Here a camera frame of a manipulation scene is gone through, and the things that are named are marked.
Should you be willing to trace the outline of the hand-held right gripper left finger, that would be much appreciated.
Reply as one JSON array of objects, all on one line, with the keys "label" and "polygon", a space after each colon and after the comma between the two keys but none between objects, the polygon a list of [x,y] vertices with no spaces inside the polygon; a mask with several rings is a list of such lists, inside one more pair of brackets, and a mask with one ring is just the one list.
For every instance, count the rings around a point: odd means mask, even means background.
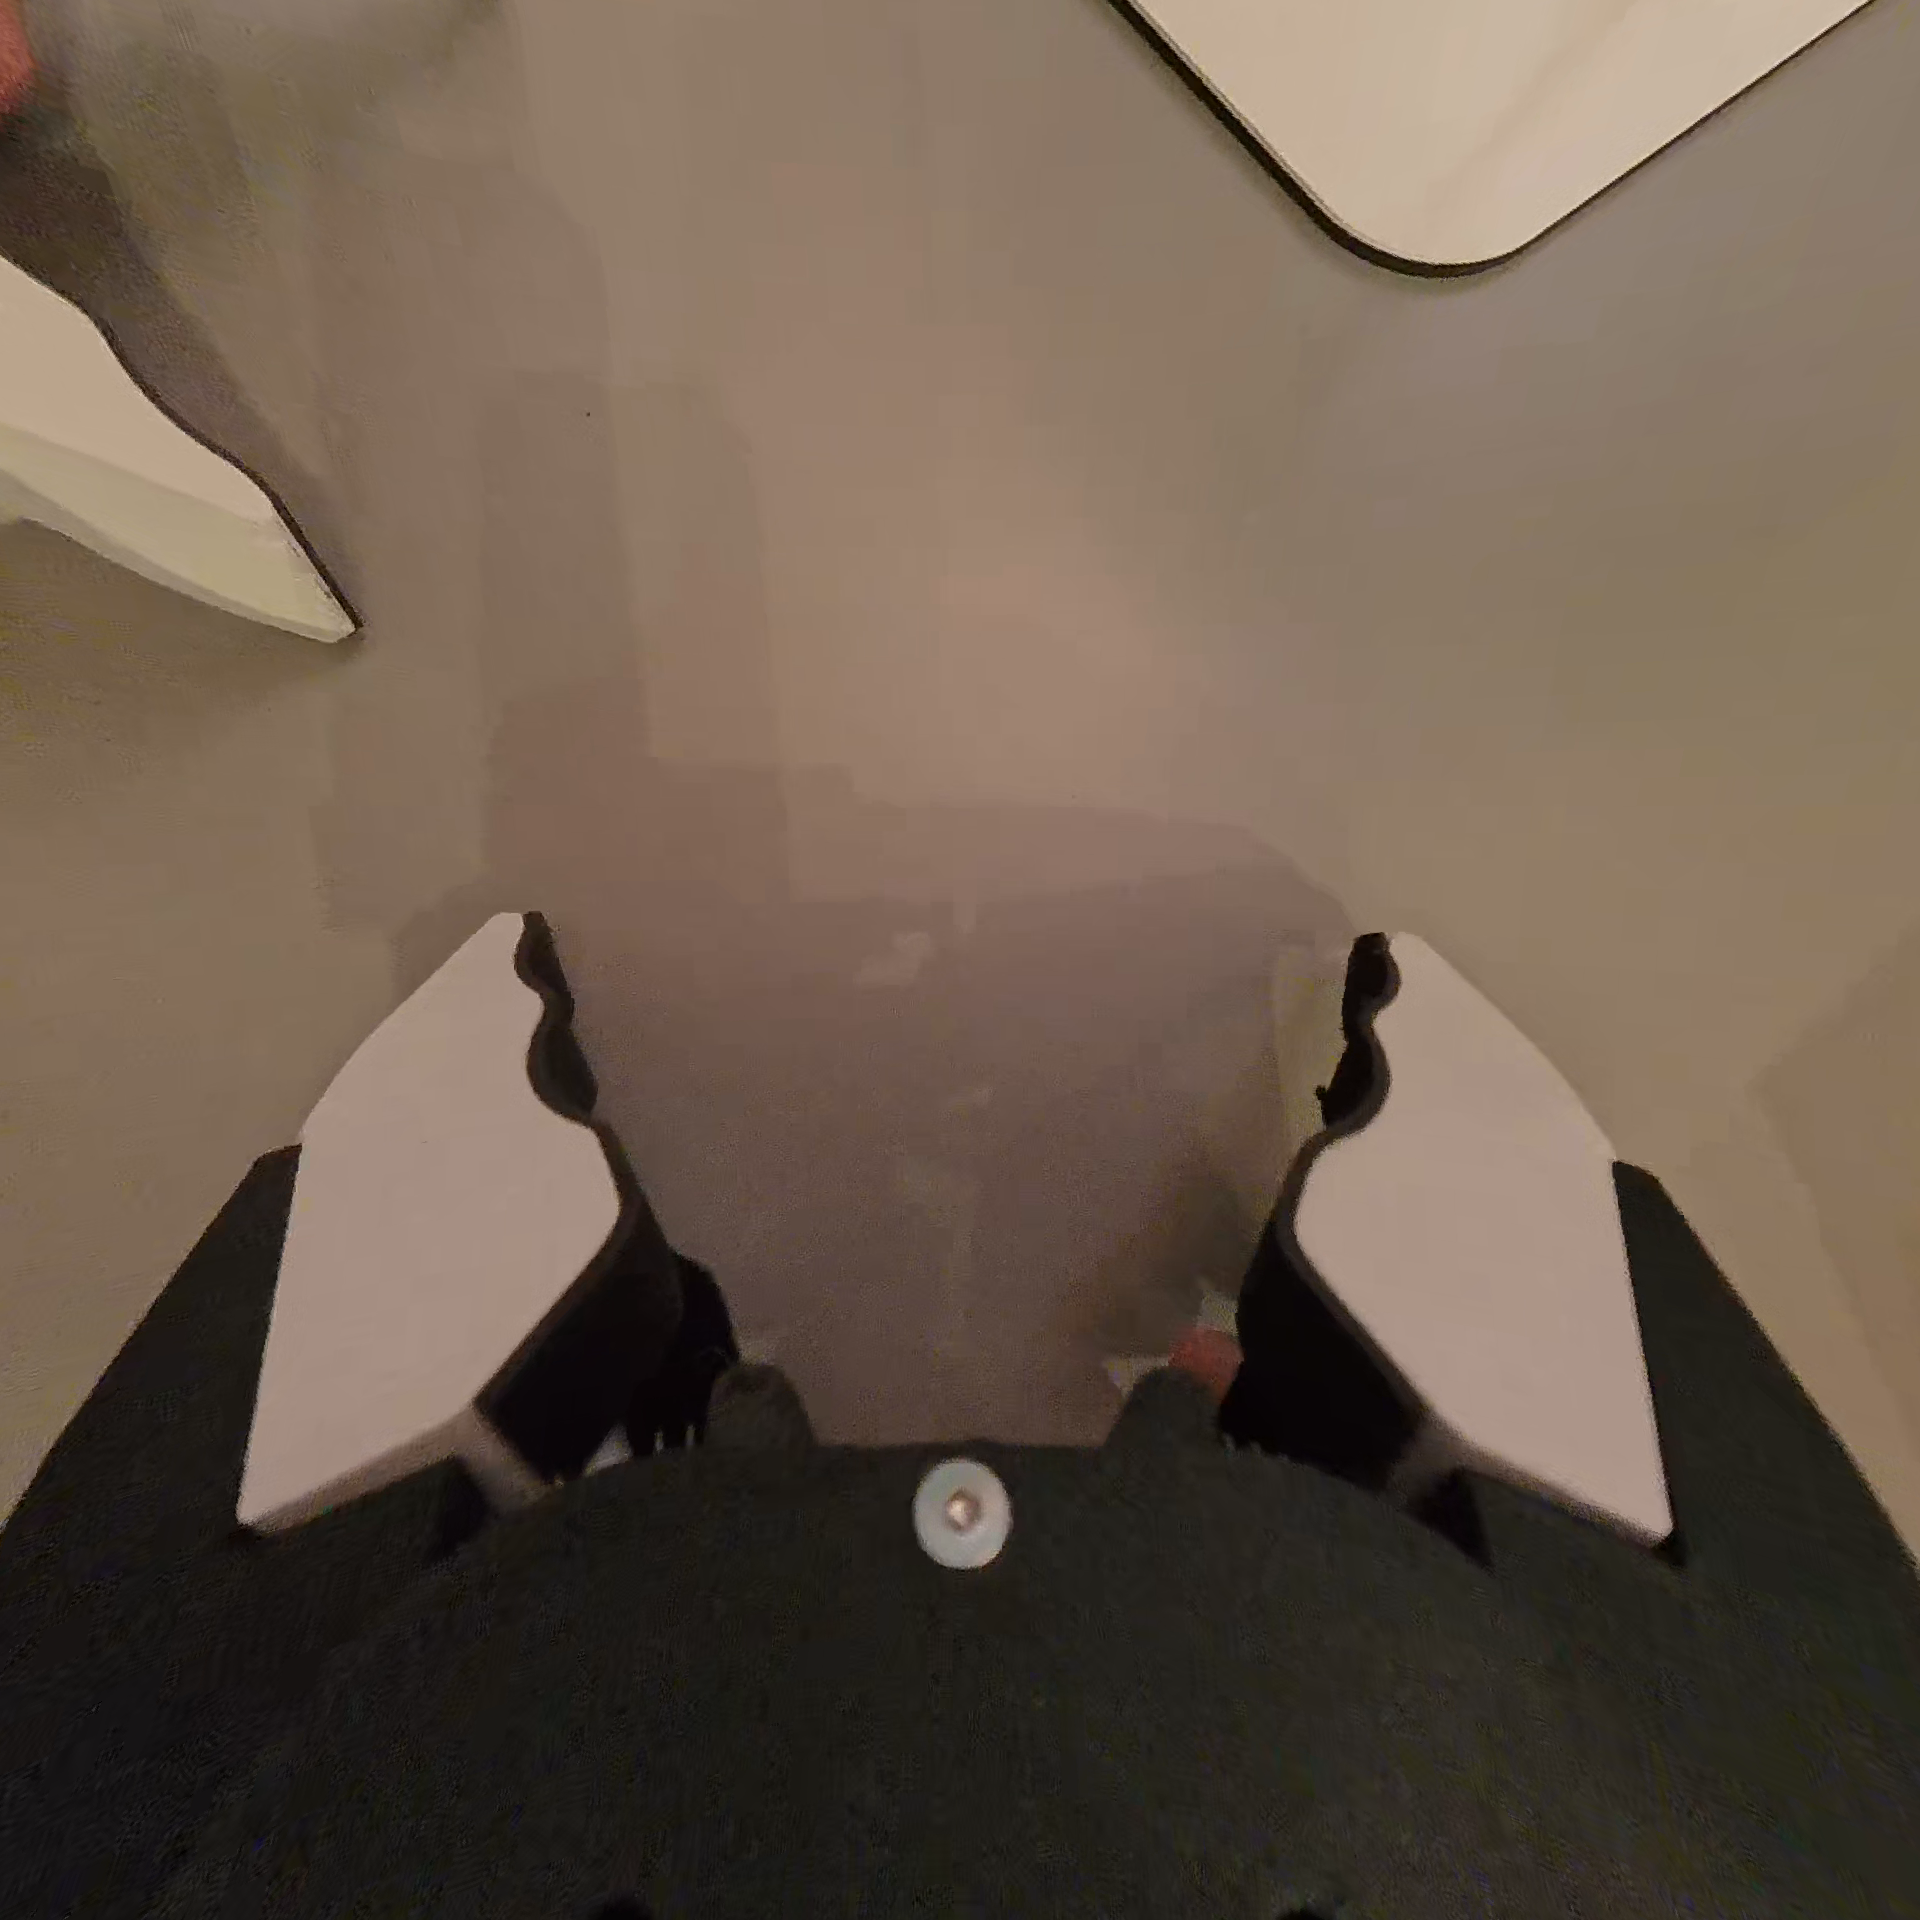
[{"label": "hand-held right gripper left finger", "polygon": [[303,1120],[236,1521],[293,1529],[437,1467],[516,1508],[694,1445],[729,1363],[724,1303],[599,1111],[551,925],[501,912]]}]

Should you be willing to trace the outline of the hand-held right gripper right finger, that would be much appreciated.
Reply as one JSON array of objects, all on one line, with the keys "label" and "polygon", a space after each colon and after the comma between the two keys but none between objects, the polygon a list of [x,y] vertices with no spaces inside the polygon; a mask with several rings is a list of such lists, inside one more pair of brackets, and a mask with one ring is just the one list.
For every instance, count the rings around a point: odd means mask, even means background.
[{"label": "hand-held right gripper right finger", "polygon": [[1408,1507],[1457,1474],[1673,1536],[1616,1152],[1426,943],[1368,932],[1238,1285],[1221,1426]]}]

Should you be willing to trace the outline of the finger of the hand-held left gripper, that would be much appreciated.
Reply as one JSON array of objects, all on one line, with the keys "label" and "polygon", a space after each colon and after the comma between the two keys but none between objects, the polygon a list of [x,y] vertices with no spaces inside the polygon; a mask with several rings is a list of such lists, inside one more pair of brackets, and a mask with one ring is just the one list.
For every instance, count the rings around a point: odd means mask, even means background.
[{"label": "finger of the hand-held left gripper", "polygon": [[78,306],[7,259],[1,519],[265,629],[356,634],[266,489],[167,416]]}]

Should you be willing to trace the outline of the white document stand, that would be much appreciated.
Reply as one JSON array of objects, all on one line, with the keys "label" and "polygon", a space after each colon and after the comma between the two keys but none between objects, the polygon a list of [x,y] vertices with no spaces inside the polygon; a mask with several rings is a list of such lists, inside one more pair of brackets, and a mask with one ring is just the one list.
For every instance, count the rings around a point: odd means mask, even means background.
[{"label": "white document stand", "polygon": [[1349,251],[1489,269],[1863,2],[1128,2],[1150,47]]}]

